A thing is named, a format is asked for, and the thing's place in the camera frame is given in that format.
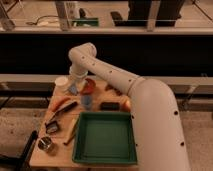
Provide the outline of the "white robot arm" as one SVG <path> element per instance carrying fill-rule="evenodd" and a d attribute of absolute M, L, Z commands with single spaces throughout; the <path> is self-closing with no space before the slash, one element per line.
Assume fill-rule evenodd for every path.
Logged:
<path fill-rule="evenodd" d="M 139 171 L 191 171 L 179 110 L 171 88 L 96 58 L 96 47 L 85 43 L 69 50 L 71 75 L 92 72 L 127 95 Z"/>

